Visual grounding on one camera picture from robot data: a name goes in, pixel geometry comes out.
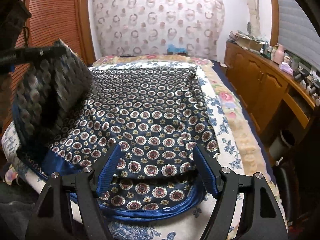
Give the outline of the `navy patterned silk garment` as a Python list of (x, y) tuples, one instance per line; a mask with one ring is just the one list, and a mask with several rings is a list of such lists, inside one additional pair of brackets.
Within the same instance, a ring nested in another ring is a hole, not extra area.
[(18, 157), (38, 176), (95, 170), (101, 210), (119, 220), (161, 219), (217, 197), (206, 158), (224, 119), (204, 71), (179, 59), (121, 58), (87, 67), (62, 41), (28, 48), (13, 105)]

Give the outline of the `pink floral bedspread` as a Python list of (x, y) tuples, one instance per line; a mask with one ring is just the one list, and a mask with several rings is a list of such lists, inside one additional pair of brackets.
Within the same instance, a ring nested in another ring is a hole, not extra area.
[(253, 175), (261, 172), (278, 204), (281, 198), (275, 178), (272, 175), (268, 157), (255, 130), (250, 127), (245, 110), (239, 99), (226, 87), (222, 81), (219, 67), (207, 59), (186, 57), (180, 55), (146, 55), (134, 57), (106, 56), (93, 63), (95, 69), (119, 67), (122, 64), (163, 62), (170, 67), (195, 67), (200, 78), (200, 88), (205, 93), (205, 102), (209, 108), (210, 122), (217, 134), (219, 152), (216, 154), (221, 166), (227, 166), (236, 173)]

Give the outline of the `blue floral white blanket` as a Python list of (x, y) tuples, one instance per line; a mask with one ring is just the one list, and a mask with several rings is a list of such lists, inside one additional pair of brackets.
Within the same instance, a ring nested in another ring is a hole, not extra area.
[(218, 161), (243, 174), (228, 120), (203, 69), (178, 61), (99, 64), (90, 89), (52, 138), (23, 144), (13, 121), (2, 137), (4, 153), (37, 192), (53, 172), (67, 175), (103, 162), (97, 201), (115, 239), (200, 239), (218, 207), (215, 186), (204, 187)]

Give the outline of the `wooden sideboard cabinet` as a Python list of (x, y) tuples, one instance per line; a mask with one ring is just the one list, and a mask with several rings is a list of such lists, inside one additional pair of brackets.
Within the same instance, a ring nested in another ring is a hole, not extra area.
[(264, 145), (289, 131), (298, 145), (315, 119), (314, 99), (278, 65), (227, 41), (226, 76)]

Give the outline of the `blue item behind bed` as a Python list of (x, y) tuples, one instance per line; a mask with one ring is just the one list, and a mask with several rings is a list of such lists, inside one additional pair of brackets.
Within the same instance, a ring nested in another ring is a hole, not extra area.
[(180, 47), (176, 47), (173, 44), (169, 44), (167, 47), (167, 55), (188, 56), (188, 51), (186, 48), (180, 48)]

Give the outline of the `circle patterned sheer curtain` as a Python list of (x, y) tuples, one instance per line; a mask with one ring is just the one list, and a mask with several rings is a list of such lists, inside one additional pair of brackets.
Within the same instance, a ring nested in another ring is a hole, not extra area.
[(166, 54), (169, 44), (190, 57), (217, 58), (225, 19), (222, 0), (92, 0), (102, 55)]

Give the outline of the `lilac pouch on cabinet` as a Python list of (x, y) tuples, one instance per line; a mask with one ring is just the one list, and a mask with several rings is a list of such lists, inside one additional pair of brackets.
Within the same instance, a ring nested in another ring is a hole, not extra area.
[(292, 68), (290, 67), (290, 65), (286, 62), (282, 62), (280, 65), (279, 65), (279, 69), (282, 71), (282, 72), (285, 72), (286, 74), (290, 75), (290, 76), (293, 76), (293, 70)]

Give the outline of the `pink thermos jug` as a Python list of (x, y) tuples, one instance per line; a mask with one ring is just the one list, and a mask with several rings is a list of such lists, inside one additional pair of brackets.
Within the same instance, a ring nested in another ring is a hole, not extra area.
[(284, 47), (281, 44), (277, 44), (276, 46), (274, 46), (274, 55), (273, 55), (273, 61), (276, 64), (281, 64), (284, 61), (284, 56), (285, 56), (285, 52), (284, 52)]

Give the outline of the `clutter pile on cabinet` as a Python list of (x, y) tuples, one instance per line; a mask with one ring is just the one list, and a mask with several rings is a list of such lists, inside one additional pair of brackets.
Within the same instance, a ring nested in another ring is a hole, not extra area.
[(260, 51), (267, 44), (264, 40), (245, 34), (242, 31), (230, 31), (229, 38), (245, 50)]

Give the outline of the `grey window roller shutter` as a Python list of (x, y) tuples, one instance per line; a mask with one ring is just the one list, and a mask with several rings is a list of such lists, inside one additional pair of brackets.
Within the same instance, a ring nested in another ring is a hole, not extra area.
[(295, 0), (278, 0), (278, 42), (319, 69), (319, 35)]

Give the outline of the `cream tied curtain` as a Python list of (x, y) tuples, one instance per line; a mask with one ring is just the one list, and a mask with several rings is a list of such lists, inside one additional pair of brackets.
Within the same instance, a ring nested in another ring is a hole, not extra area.
[(249, 8), (249, 17), (251, 23), (251, 34), (255, 37), (260, 36), (260, 17), (259, 17), (259, 0), (247, 0)]

